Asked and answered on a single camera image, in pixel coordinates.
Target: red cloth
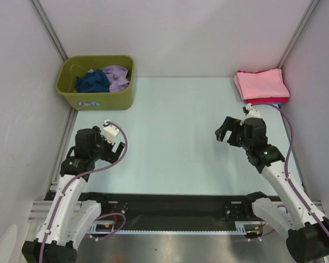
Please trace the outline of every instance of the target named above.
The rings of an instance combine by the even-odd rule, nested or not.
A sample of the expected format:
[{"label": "red cloth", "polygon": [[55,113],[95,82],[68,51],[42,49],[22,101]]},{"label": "red cloth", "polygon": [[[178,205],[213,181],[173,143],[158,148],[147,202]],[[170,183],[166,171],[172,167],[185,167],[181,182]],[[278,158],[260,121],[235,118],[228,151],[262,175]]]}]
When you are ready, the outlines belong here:
[{"label": "red cloth", "polygon": [[289,98],[259,98],[259,99],[249,99],[246,100],[247,103],[260,103],[260,102],[277,102],[277,103],[286,103],[289,101]]}]

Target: sticker label on bin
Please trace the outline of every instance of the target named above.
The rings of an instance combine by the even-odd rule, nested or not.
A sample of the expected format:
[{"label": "sticker label on bin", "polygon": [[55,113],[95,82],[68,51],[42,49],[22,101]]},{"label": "sticker label on bin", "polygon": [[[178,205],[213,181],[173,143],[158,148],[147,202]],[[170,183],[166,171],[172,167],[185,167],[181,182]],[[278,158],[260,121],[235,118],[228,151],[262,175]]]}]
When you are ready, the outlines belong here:
[{"label": "sticker label on bin", "polygon": [[78,106],[100,106],[101,103],[98,101],[91,101],[91,102],[83,102],[81,100],[77,101]]}]

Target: purple cloth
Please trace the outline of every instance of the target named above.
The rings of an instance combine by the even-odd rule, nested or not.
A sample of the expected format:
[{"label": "purple cloth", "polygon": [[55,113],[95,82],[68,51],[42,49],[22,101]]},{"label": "purple cloth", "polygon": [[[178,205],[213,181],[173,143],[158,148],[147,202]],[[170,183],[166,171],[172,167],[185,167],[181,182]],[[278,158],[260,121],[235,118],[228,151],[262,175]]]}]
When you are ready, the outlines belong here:
[{"label": "purple cloth", "polygon": [[127,79],[128,70],[125,67],[112,65],[102,67],[100,70],[106,74],[111,83],[110,92],[121,92],[129,86],[130,81]]}]

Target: shiny metallic floor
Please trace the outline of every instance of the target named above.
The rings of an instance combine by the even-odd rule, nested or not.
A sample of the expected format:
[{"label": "shiny metallic floor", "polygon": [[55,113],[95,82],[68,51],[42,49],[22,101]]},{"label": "shiny metallic floor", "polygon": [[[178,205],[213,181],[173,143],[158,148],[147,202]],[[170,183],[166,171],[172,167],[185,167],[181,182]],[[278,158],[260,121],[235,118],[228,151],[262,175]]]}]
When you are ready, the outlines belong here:
[{"label": "shiny metallic floor", "polygon": [[114,235],[95,242],[86,238],[77,263],[289,263],[282,238],[273,233],[247,242],[224,235]]}]

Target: bin handle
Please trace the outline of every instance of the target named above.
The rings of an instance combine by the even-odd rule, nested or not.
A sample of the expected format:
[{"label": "bin handle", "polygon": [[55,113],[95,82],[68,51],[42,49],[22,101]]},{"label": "bin handle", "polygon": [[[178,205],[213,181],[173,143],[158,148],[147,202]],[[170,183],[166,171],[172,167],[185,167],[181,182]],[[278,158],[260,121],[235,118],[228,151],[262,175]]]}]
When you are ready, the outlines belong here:
[{"label": "bin handle", "polygon": [[78,66],[78,67],[80,67],[82,70],[84,70],[86,73],[88,73],[88,71],[87,71],[84,67],[82,67],[81,65],[73,64],[73,65],[71,66],[71,68],[70,68],[71,84],[70,84],[70,87],[68,88],[68,90],[71,90],[72,83],[73,83],[73,79],[72,79],[72,68],[73,68],[73,66]]}]

